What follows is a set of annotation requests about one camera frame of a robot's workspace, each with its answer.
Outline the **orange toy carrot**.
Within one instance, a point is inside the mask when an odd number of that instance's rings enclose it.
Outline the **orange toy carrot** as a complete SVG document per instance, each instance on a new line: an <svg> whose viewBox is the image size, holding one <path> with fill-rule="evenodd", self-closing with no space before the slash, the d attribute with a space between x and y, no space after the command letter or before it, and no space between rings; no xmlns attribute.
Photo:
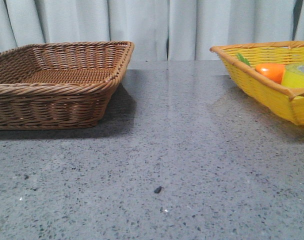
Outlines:
<svg viewBox="0 0 304 240"><path fill-rule="evenodd" d="M277 83L281 84L283 81L284 73L286 70L286 65L281 63L260 63L252 68L250 73L254 72L260 74L261 76Z"/></svg>

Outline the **brown wicker basket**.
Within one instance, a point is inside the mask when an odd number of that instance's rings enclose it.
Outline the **brown wicker basket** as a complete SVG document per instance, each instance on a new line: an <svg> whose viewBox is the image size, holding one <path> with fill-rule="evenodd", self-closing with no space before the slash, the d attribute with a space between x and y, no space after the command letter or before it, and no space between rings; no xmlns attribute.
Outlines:
<svg viewBox="0 0 304 240"><path fill-rule="evenodd" d="M97 125L121 83L130 41L29 44L0 53L0 130Z"/></svg>

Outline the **white pleated curtain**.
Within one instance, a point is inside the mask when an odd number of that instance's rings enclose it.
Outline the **white pleated curtain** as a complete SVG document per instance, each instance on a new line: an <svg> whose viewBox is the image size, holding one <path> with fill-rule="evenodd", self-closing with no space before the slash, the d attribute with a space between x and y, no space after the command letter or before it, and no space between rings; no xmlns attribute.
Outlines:
<svg viewBox="0 0 304 240"><path fill-rule="evenodd" d="M131 41L134 61L213 60L212 46L304 40L304 0L0 0L0 52Z"/></svg>

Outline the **yellow wicker basket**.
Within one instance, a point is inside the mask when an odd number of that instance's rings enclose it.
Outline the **yellow wicker basket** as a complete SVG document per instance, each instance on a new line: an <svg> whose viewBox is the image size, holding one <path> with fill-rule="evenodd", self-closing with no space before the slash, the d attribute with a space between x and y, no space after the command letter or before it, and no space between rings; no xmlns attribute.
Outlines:
<svg viewBox="0 0 304 240"><path fill-rule="evenodd" d="M212 46L210 51L219 56L231 79L248 96L277 116L304 126L304 88L282 86L254 69L262 63L304 63L304 40Z"/></svg>

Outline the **small black debris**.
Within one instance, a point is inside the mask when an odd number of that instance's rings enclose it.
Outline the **small black debris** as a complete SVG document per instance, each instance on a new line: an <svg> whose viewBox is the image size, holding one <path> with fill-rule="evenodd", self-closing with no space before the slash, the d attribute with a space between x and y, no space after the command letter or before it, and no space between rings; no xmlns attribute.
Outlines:
<svg viewBox="0 0 304 240"><path fill-rule="evenodd" d="M162 186L159 186L159 187L157 187L153 192L154 192L155 194L159 194L159 193L161 192L161 190L162 190Z"/></svg>

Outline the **yellow tape roll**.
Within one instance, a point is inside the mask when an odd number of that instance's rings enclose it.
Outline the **yellow tape roll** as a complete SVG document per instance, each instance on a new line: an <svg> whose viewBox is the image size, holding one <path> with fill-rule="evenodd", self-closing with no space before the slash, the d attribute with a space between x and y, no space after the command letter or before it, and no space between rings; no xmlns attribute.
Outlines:
<svg viewBox="0 0 304 240"><path fill-rule="evenodd" d="M288 88L304 88L304 62L286 65L281 84Z"/></svg>

